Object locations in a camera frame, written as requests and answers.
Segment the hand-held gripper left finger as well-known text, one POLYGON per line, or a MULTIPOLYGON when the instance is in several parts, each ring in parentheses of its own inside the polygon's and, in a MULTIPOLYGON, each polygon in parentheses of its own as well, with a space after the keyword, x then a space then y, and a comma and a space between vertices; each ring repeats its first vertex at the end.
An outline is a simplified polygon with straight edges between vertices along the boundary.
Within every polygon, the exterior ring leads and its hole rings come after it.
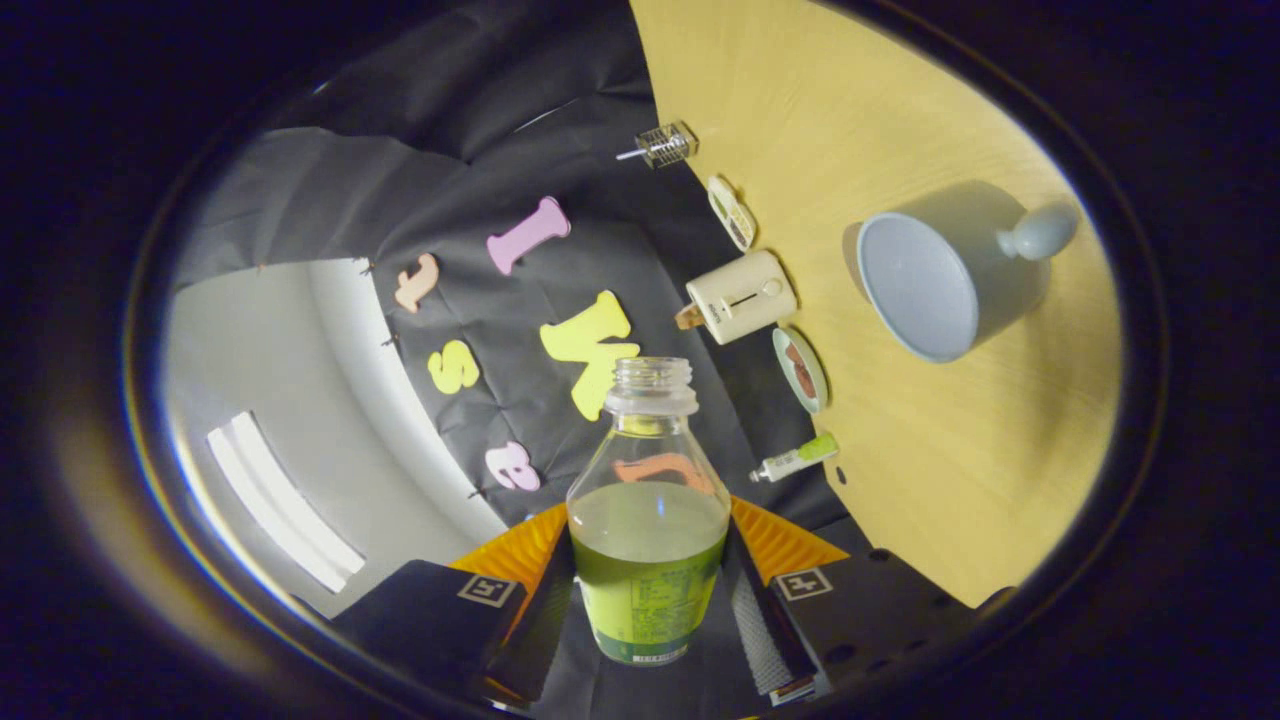
POLYGON ((451 565, 406 562, 332 624, 415 680, 529 706, 541 698, 573 578, 567 507, 558 503, 451 565))

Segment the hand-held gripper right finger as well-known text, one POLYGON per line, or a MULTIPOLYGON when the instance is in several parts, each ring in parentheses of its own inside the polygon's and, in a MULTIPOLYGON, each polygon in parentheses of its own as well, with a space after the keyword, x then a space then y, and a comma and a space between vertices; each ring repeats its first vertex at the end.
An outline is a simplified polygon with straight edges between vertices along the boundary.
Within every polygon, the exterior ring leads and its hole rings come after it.
POLYGON ((964 603, 888 550, 850 553, 742 498, 722 574, 756 692, 777 707, 913 669, 1011 594, 964 603))

